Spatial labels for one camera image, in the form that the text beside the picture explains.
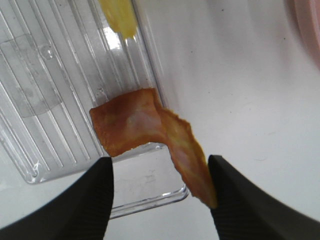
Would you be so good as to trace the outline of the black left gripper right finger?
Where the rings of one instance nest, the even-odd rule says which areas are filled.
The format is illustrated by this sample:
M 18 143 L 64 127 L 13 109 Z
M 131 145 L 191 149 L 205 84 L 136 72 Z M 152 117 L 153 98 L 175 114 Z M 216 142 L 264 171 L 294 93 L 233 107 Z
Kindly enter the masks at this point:
M 217 193 L 211 209 L 221 240 L 318 240 L 319 221 L 270 196 L 220 155 L 208 167 Z

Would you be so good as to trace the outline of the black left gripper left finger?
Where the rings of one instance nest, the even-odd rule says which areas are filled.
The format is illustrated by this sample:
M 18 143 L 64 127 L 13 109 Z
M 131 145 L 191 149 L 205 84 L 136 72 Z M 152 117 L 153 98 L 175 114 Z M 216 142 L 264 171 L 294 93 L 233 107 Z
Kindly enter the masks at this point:
M 114 200 L 111 158 L 100 158 L 59 196 L 2 228 L 2 240 L 102 240 Z

